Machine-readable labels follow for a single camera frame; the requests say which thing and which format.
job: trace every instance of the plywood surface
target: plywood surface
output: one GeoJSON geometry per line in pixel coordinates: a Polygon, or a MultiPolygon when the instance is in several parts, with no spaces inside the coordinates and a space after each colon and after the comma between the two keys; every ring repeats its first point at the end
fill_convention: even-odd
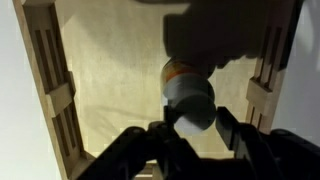
{"type": "MultiPolygon", "coordinates": [[[[188,4],[146,5],[132,0],[57,0],[68,69],[84,148],[98,156],[125,128],[163,119],[160,71],[169,60],[163,17],[188,4]]],[[[216,105],[245,120],[246,92],[255,60],[241,59],[210,78],[216,105]]],[[[202,157],[230,157],[212,126],[186,137],[202,157]]]]}

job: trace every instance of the cylindrical object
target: cylindrical object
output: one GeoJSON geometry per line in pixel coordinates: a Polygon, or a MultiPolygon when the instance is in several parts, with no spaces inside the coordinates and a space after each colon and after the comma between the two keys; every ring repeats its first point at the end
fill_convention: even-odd
{"type": "Polygon", "coordinates": [[[175,128],[195,134],[210,127],[216,117],[214,91],[191,64],[170,60],[161,74],[162,105],[179,114],[175,128]]]}

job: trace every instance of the bottle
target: bottle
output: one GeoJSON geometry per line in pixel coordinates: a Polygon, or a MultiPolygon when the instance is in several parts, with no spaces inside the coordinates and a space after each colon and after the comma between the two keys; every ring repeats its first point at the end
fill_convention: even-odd
{"type": "Polygon", "coordinates": [[[161,72],[162,105],[177,117],[174,127],[187,135],[209,128],[216,117],[214,91],[203,74],[187,61],[171,59],[161,72]]]}

